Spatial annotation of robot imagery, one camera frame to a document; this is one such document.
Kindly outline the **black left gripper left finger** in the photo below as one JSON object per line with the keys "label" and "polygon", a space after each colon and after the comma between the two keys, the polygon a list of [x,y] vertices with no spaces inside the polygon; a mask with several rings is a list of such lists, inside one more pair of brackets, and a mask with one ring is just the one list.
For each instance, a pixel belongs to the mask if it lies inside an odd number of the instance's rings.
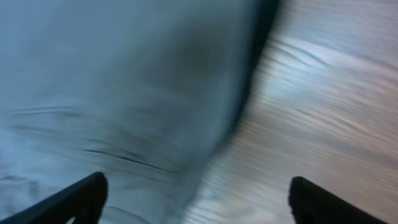
{"label": "black left gripper left finger", "polygon": [[108,198],[108,180],[94,172],[1,224],[98,224]]}

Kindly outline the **grey shorts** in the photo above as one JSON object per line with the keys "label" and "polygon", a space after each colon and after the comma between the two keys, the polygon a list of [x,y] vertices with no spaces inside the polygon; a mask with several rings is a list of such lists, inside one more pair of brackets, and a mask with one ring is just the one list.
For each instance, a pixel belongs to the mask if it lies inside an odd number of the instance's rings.
{"label": "grey shorts", "polygon": [[101,223],[180,223],[279,6],[1,0],[1,217],[100,171]]}

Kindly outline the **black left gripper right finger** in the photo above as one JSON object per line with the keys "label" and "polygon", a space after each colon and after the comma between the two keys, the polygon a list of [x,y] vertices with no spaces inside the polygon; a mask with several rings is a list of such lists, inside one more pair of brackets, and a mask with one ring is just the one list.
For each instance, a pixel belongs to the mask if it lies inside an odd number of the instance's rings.
{"label": "black left gripper right finger", "polygon": [[290,182],[289,205],[296,224],[387,224],[299,176]]}

